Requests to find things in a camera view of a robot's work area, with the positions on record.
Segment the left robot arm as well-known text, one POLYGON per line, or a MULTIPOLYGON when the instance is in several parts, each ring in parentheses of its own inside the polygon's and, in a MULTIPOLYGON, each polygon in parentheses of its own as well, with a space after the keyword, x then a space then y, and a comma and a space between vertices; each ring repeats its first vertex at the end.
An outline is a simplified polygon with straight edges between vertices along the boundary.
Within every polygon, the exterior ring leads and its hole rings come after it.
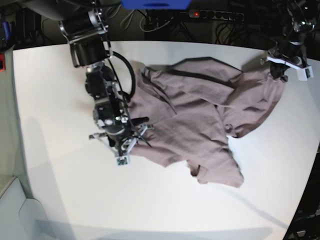
POLYGON ((287 0, 282 37, 267 51, 261 64, 270 63, 273 78, 286 79, 285 72, 294 69, 298 80, 307 81, 314 77, 313 69, 306 57, 305 40, 316 27, 320 10, 317 0, 287 0))

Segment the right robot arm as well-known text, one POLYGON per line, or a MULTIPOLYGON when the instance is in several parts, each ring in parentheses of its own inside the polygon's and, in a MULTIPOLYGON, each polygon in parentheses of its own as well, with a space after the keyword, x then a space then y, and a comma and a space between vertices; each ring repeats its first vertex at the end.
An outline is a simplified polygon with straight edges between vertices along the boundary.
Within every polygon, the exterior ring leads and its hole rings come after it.
POLYGON ((136 90, 136 76, 129 61, 112 50, 109 26, 103 10, 116 7, 117 2, 101 0, 19 0, 18 4, 31 11, 57 21, 66 39, 75 68, 85 68, 84 87, 92 97, 93 122, 98 132, 88 136, 109 148, 121 164, 129 158, 132 149, 142 142, 153 127, 149 118, 131 117, 129 103, 136 90), (126 93, 120 83, 111 58, 116 57, 127 67, 131 90, 126 93))

